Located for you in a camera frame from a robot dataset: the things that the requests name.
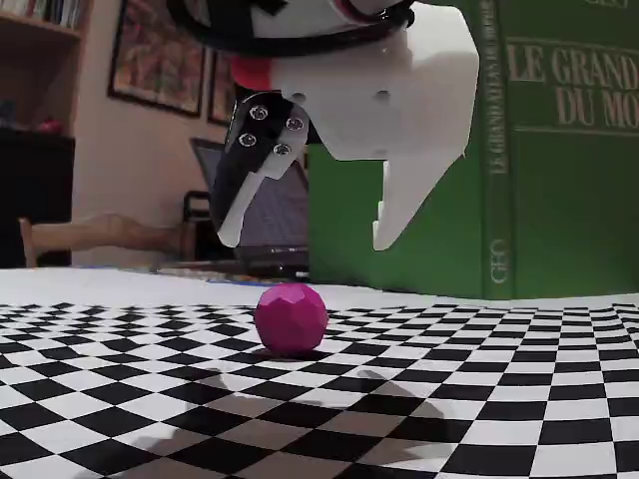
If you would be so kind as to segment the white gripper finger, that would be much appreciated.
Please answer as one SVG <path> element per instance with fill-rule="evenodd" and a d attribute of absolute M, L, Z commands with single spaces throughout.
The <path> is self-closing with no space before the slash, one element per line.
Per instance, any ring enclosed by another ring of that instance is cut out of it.
<path fill-rule="evenodd" d="M 441 169 L 416 160 L 416 169 L 400 168 L 396 160 L 381 162 L 381 193 L 371 223 L 374 250 L 451 250 L 447 241 L 465 228 L 465 157 Z"/>

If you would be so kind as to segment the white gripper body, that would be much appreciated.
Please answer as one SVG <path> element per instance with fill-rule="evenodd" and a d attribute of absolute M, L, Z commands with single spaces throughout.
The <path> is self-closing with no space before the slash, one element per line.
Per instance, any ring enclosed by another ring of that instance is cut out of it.
<path fill-rule="evenodd" d="M 459 9 L 413 12 L 410 27 L 362 47 L 287 59 L 237 58 L 234 79 L 301 105 L 340 161 L 454 161 L 469 141 L 477 50 Z"/>

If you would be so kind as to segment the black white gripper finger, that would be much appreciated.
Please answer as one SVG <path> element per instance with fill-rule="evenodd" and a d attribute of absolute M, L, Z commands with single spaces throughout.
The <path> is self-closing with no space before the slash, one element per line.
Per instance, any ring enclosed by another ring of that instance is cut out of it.
<path fill-rule="evenodd" d="M 236 102 L 216 172 L 209 177 L 211 218 L 221 243 L 240 243 L 247 209 L 265 179 L 281 179 L 306 148 L 310 117 L 279 93 Z"/>

